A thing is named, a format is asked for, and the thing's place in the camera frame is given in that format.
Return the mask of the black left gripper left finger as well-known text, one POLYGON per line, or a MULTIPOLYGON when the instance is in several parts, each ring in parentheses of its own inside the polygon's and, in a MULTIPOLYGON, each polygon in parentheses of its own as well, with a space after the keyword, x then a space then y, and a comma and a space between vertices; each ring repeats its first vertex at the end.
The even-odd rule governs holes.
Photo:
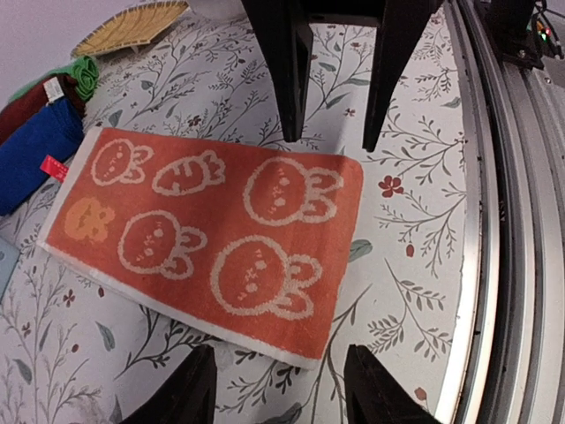
POLYGON ((216 387, 215 350, 207 344, 197 346, 155 394, 123 423, 213 423, 216 387))

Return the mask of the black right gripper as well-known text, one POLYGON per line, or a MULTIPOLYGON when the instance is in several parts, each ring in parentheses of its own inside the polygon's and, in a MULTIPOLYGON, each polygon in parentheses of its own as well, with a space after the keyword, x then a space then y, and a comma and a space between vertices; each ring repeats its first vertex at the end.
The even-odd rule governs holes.
POLYGON ((394 89, 436 0, 243 0, 246 15, 270 73, 282 135, 302 137, 313 52, 314 23, 377 27, 368 91, 363 149, 376 149, 394 89))

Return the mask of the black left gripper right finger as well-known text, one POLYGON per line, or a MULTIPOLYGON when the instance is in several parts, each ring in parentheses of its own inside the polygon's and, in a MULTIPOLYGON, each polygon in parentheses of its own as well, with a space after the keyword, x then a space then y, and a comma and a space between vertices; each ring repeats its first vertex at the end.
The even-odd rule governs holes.
POLYGON ((349 346, 343 377, 349 423, 439 423, 410 397, 364 345, 349 346))

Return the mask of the orange bunny pattern towel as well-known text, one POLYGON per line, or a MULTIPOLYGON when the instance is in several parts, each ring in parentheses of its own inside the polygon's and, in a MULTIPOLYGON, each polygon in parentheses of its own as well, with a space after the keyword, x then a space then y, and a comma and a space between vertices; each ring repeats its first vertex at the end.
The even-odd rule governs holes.
POLYGON ((94 128, 38 245, 160 314, 312 369, 328 344, 363 179, 343 155, 94 128))

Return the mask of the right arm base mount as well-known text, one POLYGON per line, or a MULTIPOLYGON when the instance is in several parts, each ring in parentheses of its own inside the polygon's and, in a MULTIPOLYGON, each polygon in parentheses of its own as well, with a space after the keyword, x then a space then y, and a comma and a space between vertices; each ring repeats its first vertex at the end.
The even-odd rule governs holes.
POLYGON ((564 59, 564 42, 547 16, 551 11, 547 1, 475 1, 473 5, 499 60, 542 70, 545 57, 564 59))

